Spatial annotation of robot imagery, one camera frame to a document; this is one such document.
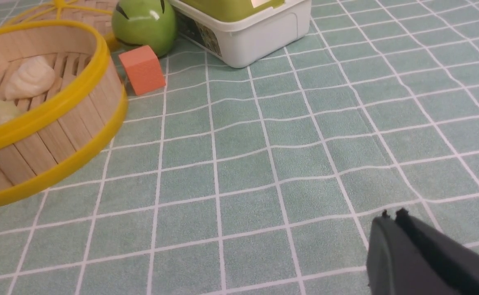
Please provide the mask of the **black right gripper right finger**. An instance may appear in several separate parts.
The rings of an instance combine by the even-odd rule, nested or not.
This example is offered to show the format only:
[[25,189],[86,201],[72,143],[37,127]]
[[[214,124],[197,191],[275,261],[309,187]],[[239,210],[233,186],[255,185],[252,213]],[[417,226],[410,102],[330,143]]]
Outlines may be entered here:
[[395,213],[395,223],[436,275],[459,295],[479,295],[479,254],[409,215]]

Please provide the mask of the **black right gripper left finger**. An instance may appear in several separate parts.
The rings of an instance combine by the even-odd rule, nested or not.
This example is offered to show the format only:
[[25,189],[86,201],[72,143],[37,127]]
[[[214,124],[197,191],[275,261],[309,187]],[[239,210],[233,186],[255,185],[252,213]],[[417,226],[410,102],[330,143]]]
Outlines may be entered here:
[[479,295],[479,280],[408,211],[374,218],[366,269],[373,295]]

